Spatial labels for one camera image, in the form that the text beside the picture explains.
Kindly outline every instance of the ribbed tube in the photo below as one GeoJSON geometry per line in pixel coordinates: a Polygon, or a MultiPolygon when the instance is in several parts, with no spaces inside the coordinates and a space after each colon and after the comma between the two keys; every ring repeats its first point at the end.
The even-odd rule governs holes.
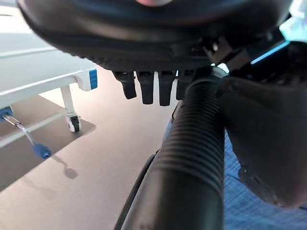
{"type": "Polygon", "coordinates": [[[224,126],[215,92],[213,81],[187,89],[122,229],[223,228],[224,126]]]}

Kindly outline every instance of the blue patterned fabric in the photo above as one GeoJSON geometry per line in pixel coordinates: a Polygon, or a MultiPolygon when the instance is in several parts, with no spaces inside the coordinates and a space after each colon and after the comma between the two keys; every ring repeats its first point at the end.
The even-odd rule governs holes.
{"type": "Polygon", "coordinates": [[[285,210],[264,203],[239,180],[240,164],[225,136],[225,230],[306,230],[307,209],[285,210]]]}

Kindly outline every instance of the bed caster wheel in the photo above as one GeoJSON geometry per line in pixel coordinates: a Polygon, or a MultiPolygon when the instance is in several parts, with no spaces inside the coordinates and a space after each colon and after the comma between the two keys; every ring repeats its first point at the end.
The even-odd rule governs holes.
{"type": "Polygon", "coordinates": [[[68,123],[69,130],[71,132],[75,133],[75,132],[80,131],[81,124],[80,124],[78,116],[68,117],[67,123],[68,123]]]}
{"type": "Polygon", "coordinates": [[[47,159],[51,156],[50,149],[47,146],[42,145],[42,144],[34,144],[33,151],[37,156],[43,159],[47,159]]]}

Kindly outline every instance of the blue handle knob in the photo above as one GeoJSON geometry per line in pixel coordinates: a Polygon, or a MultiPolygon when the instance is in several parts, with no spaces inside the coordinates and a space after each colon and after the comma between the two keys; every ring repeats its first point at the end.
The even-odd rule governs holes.
{"type": "Polygon", "coordinates": [[[51,156],[50,149],[47,146],[42,145],[42,144],[36,144],[35,143],[33,145],[33,151],[37,156],[39,156],[43,159],[49,158],[51,156]]]}

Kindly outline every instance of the gray floor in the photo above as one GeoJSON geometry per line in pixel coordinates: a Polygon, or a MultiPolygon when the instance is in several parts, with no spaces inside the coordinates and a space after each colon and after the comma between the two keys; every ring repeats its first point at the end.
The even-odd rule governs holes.
{"type": "MultiPolygon", "coordinates": [[[[138,82],[138,98],[126,100],[111,72],[99,69],[98,79],[98,89],[91,92],[71,86],[77,113],[94,127],[90,125],[85,135],[0,193],[0,229],[113,229],[140,170],[161,145],[177,104],[176,84],[171,106],[160,107],[156,79],[152,105],[142,104],[138,82]]],[[[59,90],[42,96],[63,105],[59,90]]],[[[66,124],[55,126],[45,127],[50,129],[48,135],[66,130],[66,124]]],[[[25,145],[28,143],[12,151],[21,153],[25,145]]],[[[59,146],[52,142],[49,145],[59,146]]]]}

